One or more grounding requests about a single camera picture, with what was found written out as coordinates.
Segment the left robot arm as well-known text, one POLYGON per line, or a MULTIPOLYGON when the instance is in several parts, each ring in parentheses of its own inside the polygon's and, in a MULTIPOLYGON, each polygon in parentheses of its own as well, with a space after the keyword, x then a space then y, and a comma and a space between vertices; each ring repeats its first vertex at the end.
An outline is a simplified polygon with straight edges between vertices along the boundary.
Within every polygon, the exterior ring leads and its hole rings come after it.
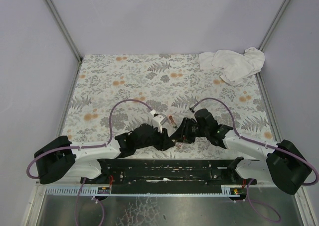
POLYGON ((60 136, 35 152, 36 179, 42 185, 63 177, 95 179, 102 174, 99 160, 125 158, 149 146, 165 151, 174 145, 166 128, 159 131, 149 124, 117 135, 110 143, 71 142, 67 136, 60 136))

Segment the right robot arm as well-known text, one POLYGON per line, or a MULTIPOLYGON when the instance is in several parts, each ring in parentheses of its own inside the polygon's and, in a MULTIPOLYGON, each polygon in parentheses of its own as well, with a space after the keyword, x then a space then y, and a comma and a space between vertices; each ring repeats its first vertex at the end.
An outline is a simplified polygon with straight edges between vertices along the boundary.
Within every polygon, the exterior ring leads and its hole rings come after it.
POLYGON ((240 135, 231 126, 219 124, 207 109, 185 117, 170 136, 183 143, 194 143, 205 137, 212 145, 236 150, 250 159, 234 161, 236 173, 243 179, 256 179, 274 183, 283 192, 294 195, 304 184, 312 169, 295 145, 283 140, 275 146, 240 135))

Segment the red white staple box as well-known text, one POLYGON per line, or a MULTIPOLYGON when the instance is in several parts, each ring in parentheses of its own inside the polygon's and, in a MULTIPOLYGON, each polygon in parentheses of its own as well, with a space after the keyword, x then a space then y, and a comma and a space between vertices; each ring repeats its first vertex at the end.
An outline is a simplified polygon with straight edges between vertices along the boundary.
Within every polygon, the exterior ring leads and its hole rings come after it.
POLYGON ((177 142, 177 143, 175 144, 175 147, 176 147, 177 149, 183 149, 183 146, 184 146, 184 143, 183 143, 183 142, 177 142))

